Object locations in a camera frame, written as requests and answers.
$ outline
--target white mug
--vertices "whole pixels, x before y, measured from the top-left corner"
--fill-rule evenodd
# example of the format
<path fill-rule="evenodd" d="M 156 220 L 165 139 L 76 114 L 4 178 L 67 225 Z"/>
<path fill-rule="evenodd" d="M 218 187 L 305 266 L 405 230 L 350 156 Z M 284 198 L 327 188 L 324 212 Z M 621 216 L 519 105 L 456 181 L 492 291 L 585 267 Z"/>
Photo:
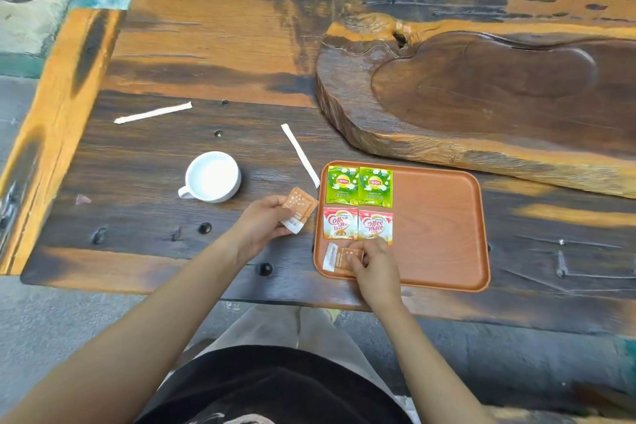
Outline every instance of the white mug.
<path fill-rule="evenodd" d="M 230 199 L 239 189 L 239 165 L 221 151 L 203 153 L 187 167 L 186 185 L 179 189 L 179 198 L 196 198 L 208 203 Z"/>

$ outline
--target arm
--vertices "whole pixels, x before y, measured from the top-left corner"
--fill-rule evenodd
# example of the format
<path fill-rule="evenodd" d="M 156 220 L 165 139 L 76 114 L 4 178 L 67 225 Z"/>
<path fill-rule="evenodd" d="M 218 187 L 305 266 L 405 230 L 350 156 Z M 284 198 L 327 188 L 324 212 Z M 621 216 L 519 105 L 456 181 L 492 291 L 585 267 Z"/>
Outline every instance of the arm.
<path fill-rule="evenodd" d="M 238 222 L 123 318 L 54 368 L 2 419 L 132 422 L 240 269 L 290 232 L 284 196 L 252 203 Z"/>
<path fill-rule="evenodd" d="M 402 302 L 399 271 L 391 248 L 379 238 L 357 241 L 368 265 L 349 260 L 362 296 L 384 326 L 396 349 L 417 414 L 427 424 L 494 424 L 453 369 L 426 338 Z"/>

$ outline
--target black shirt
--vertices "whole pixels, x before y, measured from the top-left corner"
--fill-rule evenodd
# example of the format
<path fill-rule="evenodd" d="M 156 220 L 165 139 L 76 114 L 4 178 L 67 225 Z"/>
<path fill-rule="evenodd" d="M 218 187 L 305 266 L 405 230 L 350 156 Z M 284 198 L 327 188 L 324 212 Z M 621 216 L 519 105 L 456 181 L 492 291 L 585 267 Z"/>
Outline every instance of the black shirt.
<path fill-rule="evenodd" d="M 412 424 L 355 372 L 310 352 L 263 345 L 195 358 L 163 383 L 136 422 Z"/>

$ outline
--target person's left hand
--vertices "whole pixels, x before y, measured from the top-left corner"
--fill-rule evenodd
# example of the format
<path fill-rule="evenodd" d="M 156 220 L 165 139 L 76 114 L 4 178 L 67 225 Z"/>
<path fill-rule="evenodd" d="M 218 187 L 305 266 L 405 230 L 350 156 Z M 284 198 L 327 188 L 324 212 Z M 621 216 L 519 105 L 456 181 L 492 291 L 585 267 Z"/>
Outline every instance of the person's left hand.
<path fill-rule="evenodd" d="M 227 232 L 226 236 L 237 246 L 241 264 L 256 257 L 272 238 L 291 234 L 279 223 L 294 216 L 294 210 L 281 206 L 286 198 L 275 194 L 256 200 Z"/>

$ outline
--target orange tray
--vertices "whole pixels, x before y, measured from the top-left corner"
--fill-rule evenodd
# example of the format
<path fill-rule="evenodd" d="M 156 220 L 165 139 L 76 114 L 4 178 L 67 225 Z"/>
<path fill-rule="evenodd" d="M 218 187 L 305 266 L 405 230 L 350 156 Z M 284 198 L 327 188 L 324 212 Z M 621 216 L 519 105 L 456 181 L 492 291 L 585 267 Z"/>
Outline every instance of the orange tray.
<path fill-rule="evenodd" d="M 403 285 L 479 292 L 490 281 L 481 190 L 465 171 L 431 170 L 413 166 L 359 161 L 331 161 L 321 174 L 314 236 L 314 265 L 331 278 L 354 278 L 350 273 L 322 269 L 327 246 L 348 246 L 351 240 L 326 239 L 322 234 L 329 166 L 367 166 L 393 171 L 393 208 L 361 205 L 362 210 L 393 213 L 393 254 Z"/>

